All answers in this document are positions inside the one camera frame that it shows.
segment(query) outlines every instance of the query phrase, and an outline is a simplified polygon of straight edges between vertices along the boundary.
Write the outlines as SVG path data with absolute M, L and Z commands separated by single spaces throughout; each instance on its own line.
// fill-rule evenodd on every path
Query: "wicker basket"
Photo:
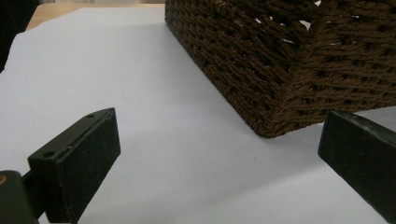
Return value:
M 396 105 L 395 0 L 167 0 L 165 20 L 259 135 Z

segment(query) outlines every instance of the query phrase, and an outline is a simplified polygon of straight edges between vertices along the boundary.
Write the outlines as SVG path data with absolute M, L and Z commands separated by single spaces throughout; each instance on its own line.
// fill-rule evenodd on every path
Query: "black plastic part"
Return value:
M 45 212 L 46 201 L 48 200 L 43 190 L 43 185 L 42 183 L 37 182 L 31 171 L 22 177 L 22 181 L 25 186 L 25 191 L 27 193 L 33 215 L 38 219 Z
M 388 223 L 396 223 L 396 133 L 329 111 L 318 154 Z
M 0 223 L 37 224 L 31 210 L 21 175 L 15 171 L 0 172 Z
M 119 155 L 114 108 L 80 119 L 32 154 L 28 161 L 47 195 L 49 222 L 77 223 Z

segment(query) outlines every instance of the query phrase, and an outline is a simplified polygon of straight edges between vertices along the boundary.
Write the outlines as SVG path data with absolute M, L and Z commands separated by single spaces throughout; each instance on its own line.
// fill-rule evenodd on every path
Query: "brown wicker basket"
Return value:
M 395 0 L 167 0 L 165 20 L 259 135 L 396 105 Z

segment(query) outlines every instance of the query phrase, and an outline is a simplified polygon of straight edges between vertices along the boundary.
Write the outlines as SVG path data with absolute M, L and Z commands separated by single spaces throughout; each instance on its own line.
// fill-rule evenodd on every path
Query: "white table surface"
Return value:
M 30 154 L 114 106 L 121 155 L 79 223 L 386 223 L 318 157 L 322 125 L 257 136 L 163 15 L 84 8 L 18 35 L 0 74 L 0 169 L 26 173 Z M 361 115 L 395 130 L 395 112 Z

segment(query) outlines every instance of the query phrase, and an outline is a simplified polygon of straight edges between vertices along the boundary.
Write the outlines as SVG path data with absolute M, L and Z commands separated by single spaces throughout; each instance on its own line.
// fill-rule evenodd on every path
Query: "woven texture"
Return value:
M 259 135 L 396 105 L 394 0 L 167 0 L 165 20 Z

